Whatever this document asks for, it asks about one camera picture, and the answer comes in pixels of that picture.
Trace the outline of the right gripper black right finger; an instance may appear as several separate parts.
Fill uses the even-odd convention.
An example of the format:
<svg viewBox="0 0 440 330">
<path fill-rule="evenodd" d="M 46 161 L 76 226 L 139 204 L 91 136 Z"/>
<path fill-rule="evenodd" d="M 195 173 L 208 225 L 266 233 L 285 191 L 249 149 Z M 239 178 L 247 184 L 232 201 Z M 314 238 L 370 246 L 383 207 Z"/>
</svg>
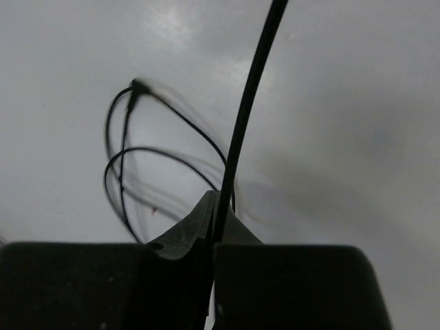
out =
<svg viewBox="0 0 440 330">
<path fill-rule="evenodd" d="M 262 242 L 231 209 L 222 240 L 214 244 L 214 329 L 250 329 L 258 304 L 255 252 Z"/>
</svg>

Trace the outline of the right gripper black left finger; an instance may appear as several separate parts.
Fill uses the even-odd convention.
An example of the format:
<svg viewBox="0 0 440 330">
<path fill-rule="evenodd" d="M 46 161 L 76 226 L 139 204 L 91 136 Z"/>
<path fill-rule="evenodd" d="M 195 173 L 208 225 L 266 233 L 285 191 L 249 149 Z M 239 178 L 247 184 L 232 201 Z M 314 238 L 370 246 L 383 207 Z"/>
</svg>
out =
<svg viewBox="0 0 440 330">
<path fill-rule="evenodd" d="M 203 329 L 210 295 L 215 191 L 146 245 L 146 329 Z"/>
</svg>

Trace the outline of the black wired headphones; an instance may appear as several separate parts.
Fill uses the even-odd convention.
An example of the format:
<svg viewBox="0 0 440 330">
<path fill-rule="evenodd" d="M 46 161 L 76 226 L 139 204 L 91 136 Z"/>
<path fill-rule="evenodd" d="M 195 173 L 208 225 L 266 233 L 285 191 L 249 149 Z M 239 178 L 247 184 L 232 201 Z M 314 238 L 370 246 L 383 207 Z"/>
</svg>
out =
<svg viewBox="0 0 440 330">
<path fill-rule="evenodd" d="M 243 146 L 245 132 L 250 119 L 251 110 L 254 104 L 257 90 L 263 75 L 265 65 L 270 54 L 276 33 L 287 7 L 287 1 L 273 1 L 269 7 L 269 12 L 261 32 L 261 36 L 258 40 L 258 45 L 252 59 L 250 71 L 247 76 L 243 95 L 239 105 L 239 111 L 237 113 L 236 122 L 234 124 L 234 130 L 229 147 L 228 154 L 225 155 L 214 140 L 204 131 L 202 131 L 195 123 L 191 122 L 187 117 L 180 113 L 174 106 L 166 101 L 166 99 L 154 91 L 152 86 L 145 82 L 135 78 L 131 81 L 131 84 L 120 91 L 109 105 L 107 116 L 104 125 L 104 145 L 107 154 L 107 165 L 103 175 L 103 186 L 109 204 L 111 205 L 116 216 L 119 218 L 122 225 L 126 228 L 128 233 L 134 239 L 136 243 L 141 244 L 142 240 L 136 234 L 133 229 L 129 216 L 127 214 L 126 203 L 124 196 L 128 195 L 143 205 L 148 205 L 152 209 L 163 212 L 161 208 L 151 204 L 148 201 L 141 199 L 140 196 L 134 192 L 127 190 L 124 186 L 124 159 L 127 153 L 133 153 L 137 151 L 153 153 L 161 157 L 166 157 L 175 162 L 183 164 L 188 167 L 194 173 L 196 173 L 207 185 L 211 188 L 215 188 L 215 185 L 197 168 L 186 160 L 169 153 L 168 151 L 161 150 L 159 148 L 153 148 L 149 146 L 127 146 L 127 137 L 129 132 L 129 122 L 131 115 L 137 105 L 138 100 L 143 96 L 148 96 L 156 99 L 157 102 L 163 104 L 170 111 L 172 111 L 177 117 L 183 120 L 190 128 L 196 131 L 200 136 L 209 143 L 214 151 L 222 161 L 225 170 L 223 174 L 223 181 L 220 190 L 219 205 L 217 207 L 217 213 L 215 215 L 214 228 L 212 229 L 212 239 L 218 243 L 223 240 L 224 232 L 226 230 L 227 216 L 230 210 L 236 210 L 237 194 L 235 190 L 235 176 L 237 173 L 237 167 Z M 111 143 L 111 120 L 113 112 L 121 99 L 121 97 L 129 94 L 129 99 L 126 104 L 123 125 L 122 136 L 120 143 L 120 150 L 116 153 L 113 150 Z"/>
</svg>

